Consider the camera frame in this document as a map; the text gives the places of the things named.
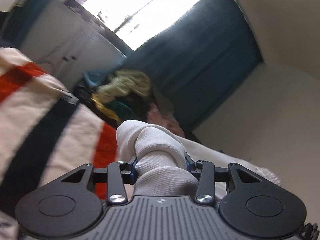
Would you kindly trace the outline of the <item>pink garment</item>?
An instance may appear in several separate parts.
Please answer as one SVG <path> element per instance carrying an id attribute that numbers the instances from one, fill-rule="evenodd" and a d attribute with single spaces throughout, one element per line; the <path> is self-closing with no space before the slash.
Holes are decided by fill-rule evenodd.
<path id="1" fill-rule="evenodd" d="M 184 131 L 180 127 L 178 121 L 171 114 L 163 116 L 154 103 L 150 104 L 150 108 L 147 113 L 147 122 L 149 124 L 162 126 L 179 137 L 185 137 Z"/>

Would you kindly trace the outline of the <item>white sweatpants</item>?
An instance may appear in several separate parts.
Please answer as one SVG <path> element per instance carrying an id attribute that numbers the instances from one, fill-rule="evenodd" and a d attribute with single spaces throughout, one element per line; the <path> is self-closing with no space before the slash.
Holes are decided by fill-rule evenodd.
<path id="1" fill-rule="evenodd" d="M 137 159 L 138 179 L 133 185 L 125 186 L 129 197 L 195 197 L 197 180 L 187 171 L 187 155 L 194 161 L 210 161 L 217 167 L 238 163 L 277 185 L 281 184 L 280 178 L 266 168 L 174 135 L 159 125 L 137 120 L 125 121 L 116 130 L 116 141 L 120 160 Z"/>

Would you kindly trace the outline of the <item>olive green garment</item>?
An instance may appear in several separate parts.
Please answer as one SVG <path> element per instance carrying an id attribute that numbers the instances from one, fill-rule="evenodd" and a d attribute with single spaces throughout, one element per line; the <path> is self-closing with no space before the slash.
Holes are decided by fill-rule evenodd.
<path id="1" fill-rule="evenodd" d="M 169 115 L 174 113 L 174 105 L 173 103 L 167 99 L 159 89 L 156 87 L 154 83 L 152 83 L 152 92 L 155 97 L 155 104 L 157 105 L 159 111 L 162 115 Z"/>

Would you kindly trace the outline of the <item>window with dark frame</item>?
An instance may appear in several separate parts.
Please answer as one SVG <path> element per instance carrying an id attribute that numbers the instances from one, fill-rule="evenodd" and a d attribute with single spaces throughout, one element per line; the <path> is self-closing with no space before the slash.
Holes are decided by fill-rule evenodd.
<path id="1" fill-rule="evenodd" d="M 177 22 L 200 0 L 66 0 L 65 5 L 126 54 Z"/>

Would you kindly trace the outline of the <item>teal curtain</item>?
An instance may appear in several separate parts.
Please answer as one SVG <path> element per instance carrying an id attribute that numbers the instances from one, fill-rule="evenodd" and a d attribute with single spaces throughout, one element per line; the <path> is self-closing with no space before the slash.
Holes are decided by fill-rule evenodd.
<path id="1" fill-rule="evenodd" d="M 26 0 L 22 7 L 1 13 L 1 45 L 20 48 L 42 11 L 52 0 Z"/>
<path id="2" fill-rule="evenodd" d="M 125 68 L 144 72 L 192 130 L 262 61 L 235 0 L 201 0 L 168 29 L 128 55 Z"/>

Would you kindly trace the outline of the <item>right teal curtain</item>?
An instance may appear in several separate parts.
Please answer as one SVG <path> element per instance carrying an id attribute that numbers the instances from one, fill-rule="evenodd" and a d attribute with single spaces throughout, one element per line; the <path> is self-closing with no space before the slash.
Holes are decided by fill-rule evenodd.
<path id="1" fill-rule="evenodd" d="M 168 29 L 128 55 L 125 68 L 144 72 L 192 130 L 262 61 L 235 0 L 201 0 Z"/>

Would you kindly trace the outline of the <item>left teal curtain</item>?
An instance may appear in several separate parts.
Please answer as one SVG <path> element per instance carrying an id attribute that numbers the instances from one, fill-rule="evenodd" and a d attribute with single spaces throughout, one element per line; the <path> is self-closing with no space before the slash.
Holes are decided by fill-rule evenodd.
<path id="1" fill-rule="evenodd" d="M 1 13 L 1 45 L 20 48 L 42 11 L 52 0 L 26 0 L 22 7 Z"/>

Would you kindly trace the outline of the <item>striped bed blanket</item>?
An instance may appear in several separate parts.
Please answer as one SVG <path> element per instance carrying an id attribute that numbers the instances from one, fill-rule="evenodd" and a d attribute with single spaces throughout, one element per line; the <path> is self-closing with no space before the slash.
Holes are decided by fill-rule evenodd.
<path id="1" fill-rule="evenodd" d="M 116 159 L 116 132 L 18 49 L 1 49 L 1 239 L 17 202 L 76 167 Z"/>

